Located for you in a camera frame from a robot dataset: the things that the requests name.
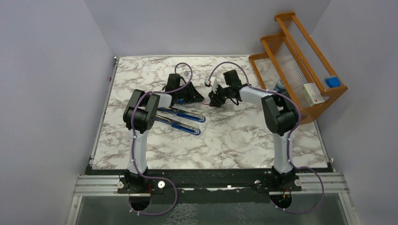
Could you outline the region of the blue black stapler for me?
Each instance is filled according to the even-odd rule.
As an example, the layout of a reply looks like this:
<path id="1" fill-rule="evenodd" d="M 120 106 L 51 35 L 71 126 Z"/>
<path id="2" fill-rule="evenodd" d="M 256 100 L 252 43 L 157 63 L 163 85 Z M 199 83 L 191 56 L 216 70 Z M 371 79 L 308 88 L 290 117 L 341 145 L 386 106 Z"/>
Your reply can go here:
<path id="1" fill-rule="evenodd" d="M 185 110 L 173 108 L 173 107 L 161 107 L 158 108 L 159 111 L 166 112 L 166 113 L 171 113 L 175 114 L 178 117 L 182 117 L 188 120 L 196 121 L 196 122 L 201 122 L 204 123 L 206 121 L 205 116 L 199 115 L 196 113 L 191 113 Z"/>

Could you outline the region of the red white staple box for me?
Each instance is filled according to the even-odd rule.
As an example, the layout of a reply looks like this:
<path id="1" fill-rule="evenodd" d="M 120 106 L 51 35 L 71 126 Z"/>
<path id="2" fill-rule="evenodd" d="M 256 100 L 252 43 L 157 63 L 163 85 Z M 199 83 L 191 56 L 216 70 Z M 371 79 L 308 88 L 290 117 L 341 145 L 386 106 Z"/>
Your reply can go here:
<path id="1" fill-rule="evenodd" d="M 202 102 L 202 104 L 204 104 L 204 105 L 210 105 L 210 99 L 205 99 L 203 102 Z"/>

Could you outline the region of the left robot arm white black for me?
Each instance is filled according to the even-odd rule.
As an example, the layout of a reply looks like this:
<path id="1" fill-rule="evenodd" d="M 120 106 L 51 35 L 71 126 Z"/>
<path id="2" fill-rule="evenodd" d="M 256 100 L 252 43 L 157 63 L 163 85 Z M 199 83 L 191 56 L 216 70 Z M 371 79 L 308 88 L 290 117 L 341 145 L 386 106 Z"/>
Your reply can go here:
<path id="1" fill-rule="evenodd" d="M 157 115 L 158 111 L 174 114 L 184 119 L 205 122 L 202 115 L 180 110 L 175 104 L 185 105 L 198 103 L 204 97 L 180 74 L 169 74 L 167 84 L 162 89 L 167 94 L 145 95 L 143 90 L 135 90 L 123 113 L 123 121 L 130 132 L 130 162 L 124 172 L 123 185 L 120 188 L 143 192 L 149 186 L 144 177 L 147 174 L 146 144 L 149 130 L 156 121 L 191 135 L 200 135 L 201 130 L 179 121 Z"/>

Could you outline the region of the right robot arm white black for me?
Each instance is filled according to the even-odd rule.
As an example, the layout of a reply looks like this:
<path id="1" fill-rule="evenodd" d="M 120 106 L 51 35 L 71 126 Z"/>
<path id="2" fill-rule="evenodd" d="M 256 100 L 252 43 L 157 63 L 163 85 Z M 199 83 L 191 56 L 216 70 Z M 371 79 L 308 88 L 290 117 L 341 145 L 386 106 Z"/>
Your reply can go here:
<path id="1" fill-rule="evenodd" d="M 274 143 L 271 186 L 278 191 L 284 190 L 296 179 L 291 160 L 292 137 L 300 119 L 294 103 L 286 91 L 268 91 L 242 84 L 236 70 L 223 73 L 223 77 L 226 87 L 219 85 L 215 77 L 205 79 L 205 85 L 212 89 L 208 94 L 209 105 L 221 107 L 227 99 L 235 99 L 237 103 L 248 102 L 262 107 L 265 123 L 273 135 Z"/>

